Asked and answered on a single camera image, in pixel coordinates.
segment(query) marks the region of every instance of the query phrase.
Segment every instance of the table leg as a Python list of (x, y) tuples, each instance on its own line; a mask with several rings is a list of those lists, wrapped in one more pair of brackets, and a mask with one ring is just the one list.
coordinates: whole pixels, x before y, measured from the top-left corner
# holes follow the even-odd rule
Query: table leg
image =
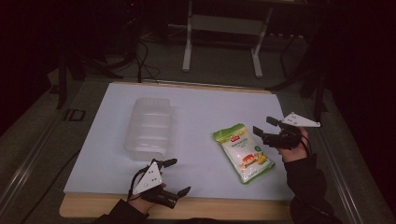
[(273, 9), (270, 7), (268, 9), (267, 15), (265, 17), (265, 21), (262, 22), (262, 28), (261, 28), (260, 34), (259, 34), (259, 41), (257, 42), (256, 47), (251, 50), (251, 57), (253, 60), (254, 73), (257, 78), (262, 78), (262, 67), (260, 65), (259, 52), (260, 52), (260, 48), (262, 47), (262, 41), (264, 40), (265, 32), (267, 30), (268, 22), (270, 21), (272, 12), (273, 12)]
[(192, 18), (192, 0), (189, 1), (189, 17), (187, 18), (187, 43), (186, 49), (184, 50), (184, 59), (183, 59), (183, 72), (190, 71), (190, 61), (191, 61), (191, 18)]

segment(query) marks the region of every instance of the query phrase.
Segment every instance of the food package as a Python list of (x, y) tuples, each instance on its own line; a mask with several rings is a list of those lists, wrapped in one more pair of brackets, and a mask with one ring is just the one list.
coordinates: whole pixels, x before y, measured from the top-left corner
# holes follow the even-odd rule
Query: food package
[(242, 123), (215, 132), (214, 138), (221, 144), (243, 184), (247, 184), (254, 177), (265, 173), (275, 165), (267, 158)]

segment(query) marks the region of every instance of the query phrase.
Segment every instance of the wrist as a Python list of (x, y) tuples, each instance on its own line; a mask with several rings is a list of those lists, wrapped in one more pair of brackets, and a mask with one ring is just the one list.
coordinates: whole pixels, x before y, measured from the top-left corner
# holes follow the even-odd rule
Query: wrist
[(142, 213), (143, 215), (146, 215), (149, 212), (149, 209), (152, 207), (152, 204), (140, 198), (140, 196), (128, 201), (128, 204), (131, 205), (140, 213)]
[(283, 162), (291, 162), (291, 161), (298, 161), (301, 159), (307, 158), (307, 154), (305, 150), (300, 150), (300, 149), (281, 149), (279, 151), (280, 155), (282, 156), (282, 161)]

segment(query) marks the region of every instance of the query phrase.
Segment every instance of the white paper sheet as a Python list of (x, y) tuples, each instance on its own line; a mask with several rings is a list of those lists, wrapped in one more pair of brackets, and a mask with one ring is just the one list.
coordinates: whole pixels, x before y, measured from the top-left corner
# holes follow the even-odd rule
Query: white paper sheet
[(273, 94), (110, 84), (67, 181), (66, 193), (126, 194), (134, 174), (148, 162), (133, 161), (123, 147), (134, 102), (140, 97), (167, 98), (174, 108), (173, 158), (176, 165), (163, 168), (168, 191), (191, 186), (188, 197), (251, 200), (290, 200), (286, 171), (277, 151), (255, 140), (276, 166), (243, 185), (213, 133), (244, 123), (252, 133), (257, 126), (267, 133), (279, 129), (267, 116), (283, 119)]

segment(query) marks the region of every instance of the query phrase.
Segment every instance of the forearm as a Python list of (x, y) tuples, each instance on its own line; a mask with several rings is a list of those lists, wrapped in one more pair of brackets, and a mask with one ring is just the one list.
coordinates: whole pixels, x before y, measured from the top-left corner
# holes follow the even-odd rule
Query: forearm
[(333, 223), (325, 214), (333, 214), (326, 202), (327, 189), (324, 174), (316, 167), (316, 155), (292, 162), (285, 162), (288, 185), (295, 194), (290, 204), (290, 213), (295, 223)]

